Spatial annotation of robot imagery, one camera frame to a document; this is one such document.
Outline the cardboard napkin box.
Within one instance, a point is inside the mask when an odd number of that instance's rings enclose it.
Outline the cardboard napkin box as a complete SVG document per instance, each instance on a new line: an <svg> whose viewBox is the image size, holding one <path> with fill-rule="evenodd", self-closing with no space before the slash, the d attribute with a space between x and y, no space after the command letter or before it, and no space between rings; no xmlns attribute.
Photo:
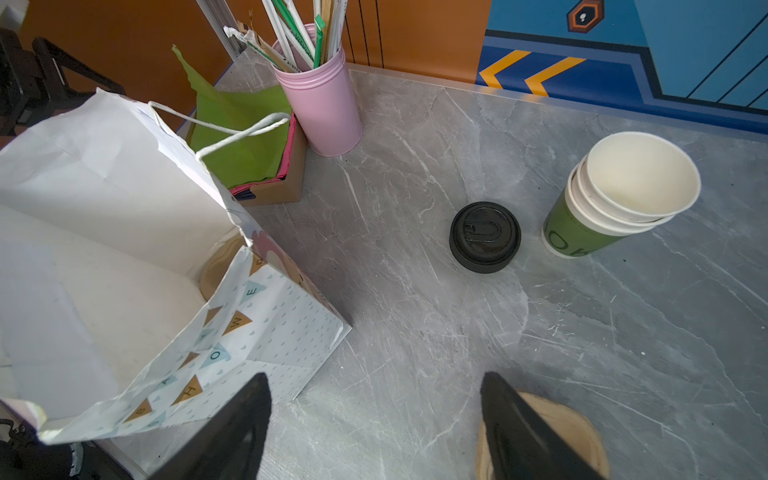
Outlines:
<svg viewBox="0 0 768 480"><path fill-rule="evenodd" d="M244 206L294 203L301 199L308 142L295 117L291 118L287 143L278 175L260 183L251 183L234 194Z"/></svg>

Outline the cartoon paper gift bag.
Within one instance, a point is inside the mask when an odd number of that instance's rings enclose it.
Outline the cartoon paper gift bag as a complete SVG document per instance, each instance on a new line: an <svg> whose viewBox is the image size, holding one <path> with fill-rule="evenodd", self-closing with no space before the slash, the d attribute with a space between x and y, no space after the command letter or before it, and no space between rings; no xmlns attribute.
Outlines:
<svg viewBox="0 0 768 480"><path fill-rule="evenodd" d="M100 90L2 149L1 400L45 444L206 420L259 373L292 400L350 331L160 111Z"/></svg>

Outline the stack of paper cups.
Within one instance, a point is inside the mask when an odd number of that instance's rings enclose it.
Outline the stack of paper cups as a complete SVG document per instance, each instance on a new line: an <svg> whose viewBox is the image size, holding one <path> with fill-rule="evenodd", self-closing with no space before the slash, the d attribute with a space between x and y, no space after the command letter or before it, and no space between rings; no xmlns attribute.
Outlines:
<svg viewBox="0 0 768 480"><path fill-rule="evenodd" d="M542 227L545 246L581 258L653 230L695 204L701 178L672 142L620 132L597 142L569 174Z"/></svg>

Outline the black cup lid stack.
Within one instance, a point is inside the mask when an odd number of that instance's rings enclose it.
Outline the black cup lid stack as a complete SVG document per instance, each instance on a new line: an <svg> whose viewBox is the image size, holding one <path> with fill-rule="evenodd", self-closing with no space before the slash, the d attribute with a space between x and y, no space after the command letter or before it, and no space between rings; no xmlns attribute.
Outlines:
<svg viewBox="0 0 768 480"><path fill-rule="evenodd" d="M479 274L504 269L517 254L521 241L516 217L504 206L488 201L462 208L449 231L454 258L464 268Z"/></svg>

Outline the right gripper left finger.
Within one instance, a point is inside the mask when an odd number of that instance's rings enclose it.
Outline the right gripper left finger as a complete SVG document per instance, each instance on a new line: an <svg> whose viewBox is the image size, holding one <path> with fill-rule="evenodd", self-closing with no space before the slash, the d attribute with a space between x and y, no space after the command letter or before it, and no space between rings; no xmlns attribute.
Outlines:
<svg viewBox="0 0 768 480"><path fill-rule="evenodd" d="M255 479L272 410L267 375L259 373L212 417L153 479Z"/></svg>

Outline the pink napkin stack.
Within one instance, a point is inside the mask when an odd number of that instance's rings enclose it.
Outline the pink napkin stack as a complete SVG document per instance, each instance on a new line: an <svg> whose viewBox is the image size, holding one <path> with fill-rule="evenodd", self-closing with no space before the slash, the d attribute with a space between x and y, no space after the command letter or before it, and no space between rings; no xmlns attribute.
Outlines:
<svg viewBox="0 0 768 480"><path fill-rule="evenodd" d="M279 164L279 168L277 171L277 174L270 179L262 180L260 182L249 182L240 186L236 186L230 189L230 193L237 197L241 193L245 192L246 190L249 190L251 187L254 186L263 186L271 183L276 183L279 181L284 181L288 175L288 172L290 170L290 157L292 154L293 149L293 141L296 135L296 129L297 129L297 119L294 114L291 115L290 122L289 122L289 130L287 134L286 144L285 148L283 150L281 161Z"/></svg>

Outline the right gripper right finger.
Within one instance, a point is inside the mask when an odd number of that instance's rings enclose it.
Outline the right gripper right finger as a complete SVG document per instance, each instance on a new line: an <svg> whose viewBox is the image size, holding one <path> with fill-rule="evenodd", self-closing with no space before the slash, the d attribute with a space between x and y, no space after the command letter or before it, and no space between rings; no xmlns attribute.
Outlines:
<svg viewBox="0 0 768 480"><path fill-rule="evenodd" d="M495 479L603 479L498 373L480 388Z"/></svg>

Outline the pink straw holder cup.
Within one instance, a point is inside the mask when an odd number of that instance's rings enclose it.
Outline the pink straw holder cup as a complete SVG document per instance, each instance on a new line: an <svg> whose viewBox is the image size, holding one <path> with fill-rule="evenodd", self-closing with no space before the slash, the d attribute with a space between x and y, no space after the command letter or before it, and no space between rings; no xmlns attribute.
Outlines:
<svg viewBox="0 0 768 480"><path fill-rule="evenodd" d="M316 69L273 69L311 148L324 157L354 149L362 124L344 50Z"/></svg>

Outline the bundle of wrapped straws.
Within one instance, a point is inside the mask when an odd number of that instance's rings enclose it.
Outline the bundle of wrapped straws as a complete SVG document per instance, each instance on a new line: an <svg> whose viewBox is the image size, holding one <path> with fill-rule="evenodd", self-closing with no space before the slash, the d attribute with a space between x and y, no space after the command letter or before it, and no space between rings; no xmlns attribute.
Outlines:
<svg viewBox="0 0 768 480"><path fill-rule="evenodd" d="M274 46L251 26L240 21L234 27L223 26L233 39L257 52L278 71L301 73L329 63L342 50L347 1L313 1L309 23L301 18L294 1L263 1L265 13L276 36Z"/></svg>

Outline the pulp cup carrier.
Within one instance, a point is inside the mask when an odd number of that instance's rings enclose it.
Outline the pulp cup carrier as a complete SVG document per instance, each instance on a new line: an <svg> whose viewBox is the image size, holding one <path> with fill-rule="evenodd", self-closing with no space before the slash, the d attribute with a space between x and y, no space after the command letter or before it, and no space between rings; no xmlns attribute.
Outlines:
<svg viewBox="0 0 768 480"><path fill-rule="evenodd" d="M245 245L245 240L241 236L232 237L224 242L204 265L200 275L199 290L205 301L215 294L240 248Z"/></svg>
<svg viewBox="0 0 768 480"><path fill-rule="evenodd" d="M610 466L604 444L592 423L577 411L527 392L522 399L582 460L603 479L610 476ZM480 423L476 449L476 478L495 479L484 422Z"/></svg>

